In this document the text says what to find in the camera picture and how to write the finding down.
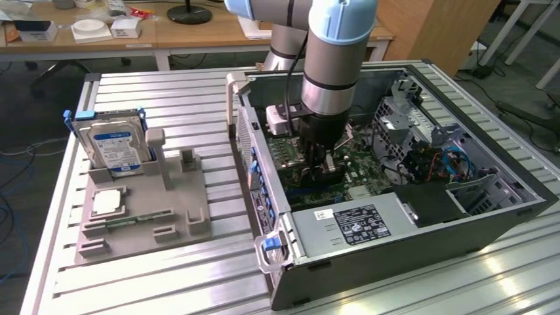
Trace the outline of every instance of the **table leg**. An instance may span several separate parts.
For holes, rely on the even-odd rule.
[[[544,89],[547,87],[548,82],[551,82],[552,77],[560,72],[560,58],[559,61],[556,61],[556,63],[554,64],[552,68],[550,69],[550,71],[546,73],[543,79],[539,81],[539,83],[536,84],[536,88],[539,90]]]
[[[502,28],[500,33],[496,36],[496,39],[492,42],[492,45],[490,46],[483,59],[480,60],[480,65],[484,66],[488,61],[491,61],[492,55],[496,52],[499,46],[502,45],[502,42],[504,41],[506,36],[510,34],[511,29],[514,28],[514,25],[516,24],[519,17],[522,16],[523,12],[526,11],[528,6],[528,1],[522,0],[518,9],[514,11],[504,27]]]
[[[374,51],[370,56],[370,61],[383,61],[383,57],[386,56],[388,41],[376,41],[374,47]]]
[[[159,49],[154,51],[154,57],[156,57],[158,71],[170,71],[170,50]]]
[[[548,6],[548,9],[542,14],[542,16],[536,19],[531,29],[528,30],[526,36],[523,37],[520,43],[516,46],[516,49],[514,49],[514,52],[511,53],[511,55],[510,55],[510,57],[506,61],[507,65],[511,65],[514,63],[514,61],[516,61],[516,58],[518,58],[519,54],[522,53],[522,51],[524,50],[524,48],[527,47],[527,44],[528,44],[531,38],[534,38],[536,32],[542,28],[544,22],[550,18],[551,14],[552,14],[552,12],[554,12],[554,10],[556,9],[558,6],[559,6],[559,2],[552,3]]]

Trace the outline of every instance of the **circuit board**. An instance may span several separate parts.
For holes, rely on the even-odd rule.
[[[268,148],[292,211],[372,197],[391,187],[380,161],[356,132],[354,138],[335,151],[335,159],[343,159],[347,165],[344,181],[323,188],[299,187],[299,176],[306,163],[298,137],[271,138]]]

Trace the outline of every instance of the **gray floor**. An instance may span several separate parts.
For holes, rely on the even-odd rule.
[[[482,35],[482,40],[490,43],[496,36],[503,22],[490,24]],[[512,40],[522,32],[520,29],[512,31],[506,43]],[[238,54],[210,54],[204,59],[200,68],[222,68],[231,66],[251,66],[255,62],[264,60],[266,53],[238,53]],[[539,112],[542,115],[551,115],[547,110],[547,95],[535,89],[535,84],[546,74],[547,70],[560,56],[560,48],[547,43],[539,38],[531,42],[531,46],[520,55],[518,62],[507,67],[499,63],[504,69],[506,78],[492,75],[486,80],[478,81],[486,88],[490,95],[496,100],[527,110]],[[190,58],[178,59],[174,70],[186,69],[196,65],[203,59],[203,55],[192,55]],[[118,58],[103,60],[86,60],[83,62],[94,72],[143,72],[155,71],[156,63],[154,58],[132,58],[132,65],[123,66]],[[64,109],[74,109],[80,95],[83,74],[72,68],[64,69],[43,85],[46,98],[36,100],[30,96],[27,86],[40,71],[46,70],[51,62],[40,62],[38,71],[28,71],[24,64],[12,64],[11,70],[0,76],[0,149],[16,144],[31,144],[48,138],[64,137],[68,130],[63,125],[62,115]],[[484,96],[479,87],[471,82],[462,82],[463,87],[472,93],[478,100],[492,108],[492,102]],[[548,85],[548,90],[560,93],[560,75]],[[504,121],[512,128],[527,137],[528,127],[515,117],[506,116]],[[536,127],[535,141],[547,147],[556,144],[555,135]],[[60,150],[64,142],[42,147],[39,153]],[[548,152],[544,155],[560,164],[560,158]],[[30,156],[22,156],[20,161],[26,161]],[[24,290],[27,287],[27,273],[31,271],[35,251],[38,250],[40,235],[43,231],[44,218],[50,206],[51,193],[55,189],[55,181],[60,167],[63,155],[38,157],[35,160],[35,177],[28,185],[10,196],[10,202],[16,211],[22,225],[30,240],[30,259],[24,268],[18,271],[15,278],[0,283],[0,313],[16,314],[22,305]],[[4,182],[15,172],[18,167],[0,163],[0,182]],[[6,234],[6,226],[0,228],[0,237]],[[14,233],[8,242],[0,247],[0,275],[11,272],[23,256],[22,242],[18,234]]]

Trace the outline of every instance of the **chair leg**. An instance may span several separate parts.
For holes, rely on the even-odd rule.
[[[27,69],[30,70],[30,71],[34,71],[34,70],[36,70],[38,69],[38,63],[36,62],[32,62],[32,61],[26,61],[26,67],[27,67]]]
[[[123,66],[130,66],[131,63],[132,63],[132,60],[131,59],[128,59],[126,57],[122,58],[122,64],[123,64]]]
[[[82,70],[82,72],[84,74],[91,74],[90,69],[84,66],[84,64],[82,62],[79,62],[78,60],[70,60],[70,65],[75,66],[78,69]]]
[[[34,80],[32,84],[30,85],[31,90],[36,90],[38,85],[42,84],[44,81],[47,81],[50,77],[52,77],[70,64],[71,64],[70,60],[63,60],[63,61],[59,61],[56,64],[54,64],[51,68],[46,72],[42,73],[39,78]]]

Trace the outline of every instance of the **black cable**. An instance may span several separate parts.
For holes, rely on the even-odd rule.
[[[470,176],[471,176],[471,161],[467,160],[466,162],[467,162],[467,174],[464,176],[464,180],[470,179]]]
[[[492,71],[499,77],[506,77],[506,71],[496,65],[495,69]]]
[[[548,98],[551,99],[551,101],[552,101],[552,104],[558,107],[558,108],[560,108],[560,104],[554,100],[554,98],[552,98],[552,96],[546,92],[546,95],[548,96]]]
[[[535,128],[534,128],[534,125],[531,124],[531,122],[526,119],[526,118],[523,118],[522,116],[519,116],[518,114],[515,114],[515,113],[512,113],[512,112],[510,112],[508,110],[504,110],[504,109],[500,109],[503,112],[507,112],[508,114],[512,114],[514,116],[516,116],[526,124],[527,124],[527,126],[528,126],[528,129],[530,129],[530,133],[528,133],[528,140],[531,141],[531,143],[532,143],[532,145],[538,148],[538,149],[540,149],[540,150],[543,150],[543,151],[546,151],[546,152],[551,152],[551,153],[555,153],[555,150],[554,150],[554,148],[552,149],[548,149],[548,148],[544,148],[543,146],[540,146],[540,145],[538,145],[536,144],[536,142],[535,142],[535,140],[534,140],[534,135],[535,135]],[[556,140],[559,140],[559,134],[554,131],[554,130],[551,130],[554,133],[555,133],[555,135],[556,135]]]
[[[6,181],[6,183],[4,184],[2,184],[0,185],[0,189],[3,189],[6,186],[8,186],[8,184],[11,183],[11,182],[14,182],[15,181],[15,179],[27,171],[27,169],[32,166],[32,164],[34,164],[34,161],[35,161],[35,155],[36,155],[36,151],[35,151],[35,147],[34,146],[26,146],[26,148],[31,148],[32,149],[32,157],[31,157],[31,159],[30,159],[30,161],[27,162],[27,165],[26,165],[26,167],[16,173],[16,175],[15,176],[12,176],[11,177],[11,179],[10,180],[7,180]]]
[[[7,210],[8,210],[8,215],[10,215],[10,229],[8,229],[8,233],[7,233],[7,235],[2,238],[2,240],[0,240],[0,246],[4,244],[4,242],[7,241],[7,239],[8,239],[8,237],[10,237],[10,234],[12,234],[12,231],[15,230],[15,225],[16,225],[16,222],[15,222],[15,212],[14,212],[14,210],[12,210],[12,207],[11,207],[11,205],[10,205],[10,202],[8,202],[8,199],[4,197],[4,195],[0,193],[0,199],[2,199],[2,201],[6,203],[6,205],[7,205]]]
[[[484,92],[484,94],[486,94],[486,96],[488,97],[488,99],[492,101],[492,103],[496,105],[496,101],[495,101],[495,99],[492,98],[492,96],[488,94],[488,92],[487,92],[487,90],[484,90],[484,88],[483,88],[483,86],[475,81],[475,78],[472,78],[472,79],[464,79],[464,78],[462,78],[460,76],[458,76],[458,75],[455,75],[458,78],[460,78],[460,80],[458,80],[458,81],[464,81],[464,82],[471,82],[471,83],[474,83],[474,84],[476,84],[476,86],[479,86],[479,88],[483,90],[483,92]],[[534,129],[534,126],[532,126],[532,124],[531,124],[531,122],[530,121],[527,121],[527,119],[526,118],[523,118],[523,117],[520,117],[519,115],[516,115],[515,113],[512,113],[512,112],[510,112],[508,110],[504,110],[503,108],[499,108],[499,110],[502,111],[502,112],[508,112],[510,114],[512,114],[514,116],[516,116],[519,119],[522,119],[523,120],[523,122],[527,124],[527,126],[530,127],[530,135],[528,135],[528,139],[530,139],[530,141],[531,141],[531,143],[532,143],[532,145],[535,145],[535,147],[538,147],[539,149],[542,149],[543,151],[547,151],[547,152],[552,152],[552,153],[555,153],[555,150],[554,149],[548,149],[548,148],[543,148],[542,146],[539,146],[536,143],[535,143],[535,140],[534,140],[534,135],[535,135],[535,129]],[[559,138],[559,134],[556,133],[556,131],[554,131],[554,130],[551,130],[554,133],[555,133],[555,135],[556,135],[556,138]]]
[[[542,13],[535,17],[535,20],[530,23],[530,26],[532,26],[535,24],[535,22],[538,21],[538,19],[542,17],[542,15],[544,14],[544,12],[548,9],[548,6],[551,5],[554,0],[551,0],[547,5],[544,6],[544,10],[542,11]],[[531,27],[523,31],[523,33],[511,41],[508,48],[506,48],[506,50],[498,55],[496,59],[494,60],[492,63],[492,70],[495,72],[495,68],[496,68],[496,63],[498,60],[503,57],[503,55],[508,52],[510,48],[514,46],[514,43],[527,34],[528,30],[531,29]],[[506,77],[506,72],[500,69],[500,71],[503,72],[503,76],[499,75],[500,77]]]
[[[396,169],[392,169],[392,168],[390,168],[390,167],[388,167],[388,166],[386,166],[386,165],[382,165],[382,169],[387,169],[388,171],[391,171],[391,172],[394,172],[394,173],[399,174],[402,177],[404,177],[406,179],[408,179],[410,181],[412,181],[412,176],[410,176],[410,175],[404,174],[403,172],[398,171]]]
[[[394,155],[382,156],[378,160],[382,161],[383,159],[396,159],[396,156]]]
[[[7,210],[4,210],[4,208],[3,207],[0,207],[0,210],[3,211],[3,214],[6,215],[6,217],[4,218],[2,218],[2,221],[0,221],[0,226],[4,224],[4,222],[8,220],[8,218],[10,218],[10,213],[8,213],[8,211]]]
[[[15,278],[28,278],[31,276],[31,272],[24,272],[24,273],[19,273],[19,274],[10,274],[10,279],[15,279]],[[8,275],[7,274],[0,274],[0,279],[6,278]]]
[[[292,78],[292,74],[296,70],[296,65],[298,65],[299,59],[302,58],[302,55],[304,54],[308,36],[310,36],[310,33],[306,34],[304,42],[302,43],[302,47],[299,48],[296,59],[294,60],[292,65],[290,66],[288,75],[287,75],[287,87],[284,89],[284,113],[287,115],[290,136],[292,136],[294,133],[295,133],[295,126],[292,125],[292,113],[291,113],[291,110],[290,110],[290,107],[291,107],[291,102],[290,102],[290,79]]]
[[[476,84],[476,86],[483,90],[483,93],[484,93],[484,95],[488,97],[488,99],[492,101],[492,103],[496,105],[496,100],[492,98],[492,96],[488,94],[488,92],[487,92],[487,90],[484,90],[484,87],[475,81],[475,78],[472,78],[472,79],[466,79],[466,78],[463,78],[463,77],[460,77],[460,76],[458,76],[458,75],[455,75],[458,78],[459,78],[459,80],[456,80],[456,81],[459,81],[459,82],[471,82],[471,83],[474,83],[474,84]]]
[[[204,57],[203,57],[203,59],[200,59],[200,61],[199,61],[199,63],[198,63],[198,65],[196,66],[190,66],[188,64],[184,64],[183,62],[179,62],[179,61],[176,61],[176,60],[174,60],[178,64],[180,64],[180,65],[183,65],[183,66],[186,66],[187,68],[190,68],[190,69],[196,69],[196,68],[199,68],[199,66],[203,64],[203,62],[204,62],[204,59],[207,58],[207,55],[208,54],[204,54]]]
[[[12,67],[12,61],[8,63],[8,66],[6,69],[0,69],[0,75],[3,75],[10,70],[11,67]]]

